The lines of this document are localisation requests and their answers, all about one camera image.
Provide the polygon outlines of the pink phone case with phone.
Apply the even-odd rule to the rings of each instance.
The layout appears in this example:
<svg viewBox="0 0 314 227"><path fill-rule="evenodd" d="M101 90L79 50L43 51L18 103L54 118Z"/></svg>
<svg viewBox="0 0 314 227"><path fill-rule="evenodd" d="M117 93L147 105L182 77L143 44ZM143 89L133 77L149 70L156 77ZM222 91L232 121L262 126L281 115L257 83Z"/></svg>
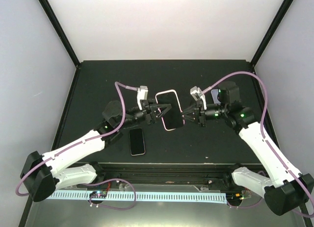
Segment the pink phone case with phone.
<svg viewBox="0 0 314 227"><path fill-rule="evenodd" d="M161 117L164 129L166 131L172 131L184 126L184 119L182 117L182 109L177 92L173 89L158 92L155 95L157 104L167 104L169 107L159 108L159 111L163 113Z"/></svg>

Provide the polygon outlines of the purple phone case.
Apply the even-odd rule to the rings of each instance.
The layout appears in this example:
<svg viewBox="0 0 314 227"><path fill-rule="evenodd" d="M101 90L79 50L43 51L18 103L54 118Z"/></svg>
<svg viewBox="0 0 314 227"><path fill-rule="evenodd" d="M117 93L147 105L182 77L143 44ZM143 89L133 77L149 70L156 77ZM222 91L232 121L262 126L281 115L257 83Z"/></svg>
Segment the purple phone case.
<svg viewBox="0 0 314 227"><path fill-rule="evenodd" d="M218 89L212 89L211 90L211 96L214 104L220 104L220 101L218 99Z"/></svg>

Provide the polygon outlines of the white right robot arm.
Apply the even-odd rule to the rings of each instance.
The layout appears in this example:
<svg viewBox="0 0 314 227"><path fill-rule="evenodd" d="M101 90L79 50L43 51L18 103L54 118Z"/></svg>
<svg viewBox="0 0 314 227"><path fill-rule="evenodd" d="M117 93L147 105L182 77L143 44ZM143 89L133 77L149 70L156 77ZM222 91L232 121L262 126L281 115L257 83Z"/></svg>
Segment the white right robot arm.
<svg viewBox="0 0 314 227"><path fill-rule="evenodd" d="M313 202L314 178L310 174L302 174L283 155L265 133L263 124L255 119L252 109L242 105L239 87L232 81L224 81L217 85L217 91L219 103L205 104L200 88L191 88L190 93L196 102L185 110L181 109L175 90L156 93L165 130L182 127L185 121L205 126L207 120L224 119L250 147L268 174L264 177L243 165L235 165L223 176L226 188L247 188L264 199L278 216L306 202Z"/></svg>

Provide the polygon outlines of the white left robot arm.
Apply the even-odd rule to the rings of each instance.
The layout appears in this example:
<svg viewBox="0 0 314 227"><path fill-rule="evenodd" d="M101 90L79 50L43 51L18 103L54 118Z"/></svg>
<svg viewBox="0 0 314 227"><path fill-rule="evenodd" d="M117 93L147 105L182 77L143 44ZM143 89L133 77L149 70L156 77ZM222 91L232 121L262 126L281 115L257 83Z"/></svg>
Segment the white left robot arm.
<svg viewBox="0 0 314 227"><path fill-rule="evenodd" d="M73 168L71 165L93 153L102 151L122 137L121 129L141 122L153 124L172 110L171 103L141 100L141 107L130 113L120 101L111 101L103 112L103 120L81 138L54 151L30 153L21 171L20 179L27 189L26 195L33 202L41 202L56 190L77 184L92 184L101 187L105 175L97 162Z"/></svg>

